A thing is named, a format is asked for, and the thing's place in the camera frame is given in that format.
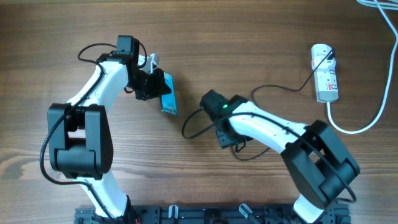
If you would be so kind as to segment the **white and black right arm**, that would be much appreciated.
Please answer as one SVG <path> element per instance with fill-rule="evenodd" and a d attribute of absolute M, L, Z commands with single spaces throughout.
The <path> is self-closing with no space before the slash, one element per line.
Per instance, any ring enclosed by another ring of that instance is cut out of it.
<path fill-rule="evenodd" d="M 360 173 L 349 150 L 323 121 L 295 123 L 243 96 L 228 100 L 214 90 L 202 97 L 200 107 L 215 125 L 222 148 L 239 152 L 257 140 L 280 154 L 300 192 L 293 211 L 306 223 L 318 221 Z"/>

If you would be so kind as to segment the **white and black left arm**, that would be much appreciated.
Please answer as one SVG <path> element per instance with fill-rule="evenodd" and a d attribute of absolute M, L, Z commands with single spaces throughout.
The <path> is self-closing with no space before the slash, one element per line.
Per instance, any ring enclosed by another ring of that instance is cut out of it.
<path fill-rule="evenodd" d="M 160 98 L 164 112 L 176 114 L 171 75 L 156 54 L 140 55 L 144 45 L 119 35 L 113 50 L 93 61 L 95 72 L 66 103 L 47 112 L 48 134 L 40 150 L 40 171 L 51 183 L 80 185 L 94 204 L 98 223 L 135 223 L 139 217 L 111 172 L 114 148 L 108 111 L 120 91 L 146 101 Z"/>

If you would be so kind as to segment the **blue-screen Galaxy smartphone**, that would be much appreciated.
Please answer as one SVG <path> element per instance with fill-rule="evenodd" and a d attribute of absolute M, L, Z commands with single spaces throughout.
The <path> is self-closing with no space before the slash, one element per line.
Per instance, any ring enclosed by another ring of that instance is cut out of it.
<path fill-rule="evenodd" d="M 171 93 L 161 96 L 162 112 L 178 115 L 172 76 L 168 73 L 164 73 L 164 78 L 165 84 L 170 88 Z"/>

